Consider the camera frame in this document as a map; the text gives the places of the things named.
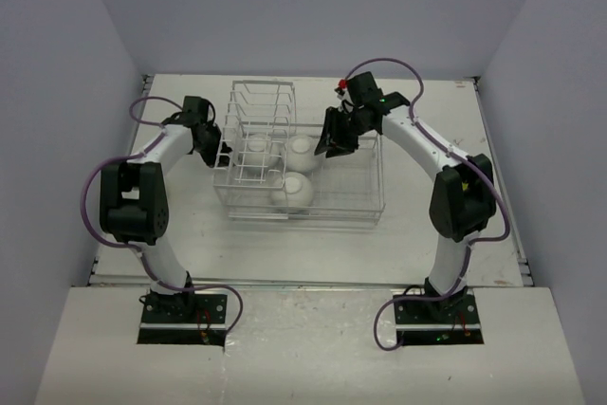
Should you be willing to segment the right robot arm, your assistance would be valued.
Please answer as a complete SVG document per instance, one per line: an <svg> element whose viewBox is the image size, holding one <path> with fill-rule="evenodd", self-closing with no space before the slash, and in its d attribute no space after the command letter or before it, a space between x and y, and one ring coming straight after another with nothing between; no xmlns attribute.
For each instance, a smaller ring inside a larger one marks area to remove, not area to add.
<svg viewBox="0 0 607 405"><path fill-rule="evenodd" d="M340 80L335 91L340 104L325 111L317 155L350 155L362 135L376 132L404 150L432 182L436 253L421 293L403 294L402 306L415 319L444 322L464 298L472 248L497 211L492 163L449 145L416 115L412 101L384 92L370 72Z"/></svg>

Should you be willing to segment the white bowl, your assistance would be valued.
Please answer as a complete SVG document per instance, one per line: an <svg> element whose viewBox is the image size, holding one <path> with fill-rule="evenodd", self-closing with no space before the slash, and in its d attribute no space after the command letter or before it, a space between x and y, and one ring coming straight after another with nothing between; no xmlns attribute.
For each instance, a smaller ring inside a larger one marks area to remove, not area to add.
<svg viewBox="0 0 607 405"><path fill-rule="evenodd" d="M314 155L315 143L307 135L291 137L283 149L283 160L290 172L307 174L320 164L320 157Z"/></svg>
<svg viewBox="0 0 607 405"><path fill-rule="evenodd" d="M252 135L245 139L240 161L245 172L260 174L275 166L281 157L281 143L266 135Z"/></svg>
<svg viewBox="0 0 607 405"><path fill-rule="evenodd" d="M283 212L301 212L312 205L314 188L308 177L297 172L277 175L271 180L271 203Z"/></svg>

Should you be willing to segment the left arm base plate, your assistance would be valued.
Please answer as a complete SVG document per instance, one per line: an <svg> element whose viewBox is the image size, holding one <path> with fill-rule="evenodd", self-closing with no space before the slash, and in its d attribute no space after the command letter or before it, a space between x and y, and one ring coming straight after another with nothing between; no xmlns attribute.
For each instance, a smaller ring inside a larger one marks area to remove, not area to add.
<svg viewBox="0 0 607 405"><path fill-rule="evenodd" d="M137 344L225 346L226 294L141 296Z"/></svg>

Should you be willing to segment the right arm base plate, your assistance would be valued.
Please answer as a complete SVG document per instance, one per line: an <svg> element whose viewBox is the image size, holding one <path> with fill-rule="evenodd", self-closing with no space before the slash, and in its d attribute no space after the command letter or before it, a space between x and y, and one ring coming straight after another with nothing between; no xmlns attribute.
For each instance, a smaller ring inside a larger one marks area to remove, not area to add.
<svg viewBox="0 0 607 405"><path fill-rule="evenodd" d="M401 346L483 344L484 337L473 291L467 288L437 303L393 304L396 341Z"/></svg>

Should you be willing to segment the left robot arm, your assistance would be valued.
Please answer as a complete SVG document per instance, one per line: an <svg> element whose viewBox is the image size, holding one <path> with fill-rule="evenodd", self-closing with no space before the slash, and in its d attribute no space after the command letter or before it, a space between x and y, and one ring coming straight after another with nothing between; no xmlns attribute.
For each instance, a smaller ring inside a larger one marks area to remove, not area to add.
<svg viewBox="0 0 607 405"><path fill-rule="evenodd" d="M158 135L135 154L101 165L99 223L114 238L105 244L132 250L151 280L145 311L161 322L185 323L199 308L191 275L165 237L170 222L165 175L193 154L211 168L225 149L209 100L187 96L176 108L155 124Z"/></svg>

